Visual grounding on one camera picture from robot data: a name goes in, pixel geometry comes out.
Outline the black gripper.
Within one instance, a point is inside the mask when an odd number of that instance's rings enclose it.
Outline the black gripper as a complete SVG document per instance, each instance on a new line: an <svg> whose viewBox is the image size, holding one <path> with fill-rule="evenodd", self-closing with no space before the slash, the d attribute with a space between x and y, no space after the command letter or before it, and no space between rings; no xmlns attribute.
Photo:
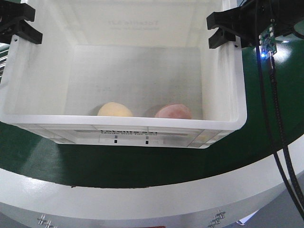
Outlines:
<svg viewBox="0 0 304 228"><path fill-rule="evenodd" d="M304 20L302 0L247 0L239 7L213 12L206 18L207 29L218 30L208 39L209 49L240 40L241 47L255 46L256 32L274 26L274 36L288 36Z"/></svg>

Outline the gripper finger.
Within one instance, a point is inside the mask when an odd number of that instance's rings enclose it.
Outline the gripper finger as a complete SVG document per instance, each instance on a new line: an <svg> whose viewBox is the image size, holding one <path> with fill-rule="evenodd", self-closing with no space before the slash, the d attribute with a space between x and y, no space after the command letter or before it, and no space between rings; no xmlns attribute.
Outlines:
<svg viewBox="0 0 304 228"><path fill-rule="evenodd" d="M34 44L42 44L43 34L24 20L12 20L0 25L0 42L10 44L13 35L17 35Z"/></svg>
<svg viewBox="0 0 304 228"><path fill-rule="evenodd" d="M26 3L1 3L0 22L6 23L14 19L34 22L36 10Z"/></svg>

